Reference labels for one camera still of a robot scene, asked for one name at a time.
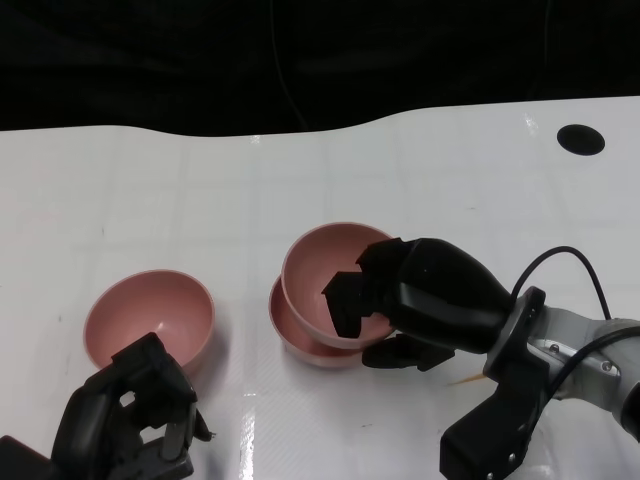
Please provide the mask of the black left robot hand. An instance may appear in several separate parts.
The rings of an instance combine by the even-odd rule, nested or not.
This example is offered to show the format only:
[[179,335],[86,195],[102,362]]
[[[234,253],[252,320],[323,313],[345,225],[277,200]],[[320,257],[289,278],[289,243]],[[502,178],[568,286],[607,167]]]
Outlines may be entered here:
[[192,441],[213,438],[189,378],[149,333],[72,394],[51,460],[68,479],[184,479]]

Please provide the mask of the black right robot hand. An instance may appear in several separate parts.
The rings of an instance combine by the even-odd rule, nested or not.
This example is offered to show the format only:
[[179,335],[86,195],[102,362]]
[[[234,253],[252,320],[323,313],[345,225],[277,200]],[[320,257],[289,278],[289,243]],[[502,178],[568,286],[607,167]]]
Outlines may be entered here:
[[506,323],[509,292],[444,240],[377,242],[357,264],[359,271],[336,273],[322,293],[341,338],[358,337],[374,314],[389,321],[395,335],[363,350],[366,367],[428,371],[458,350],[485,354]]

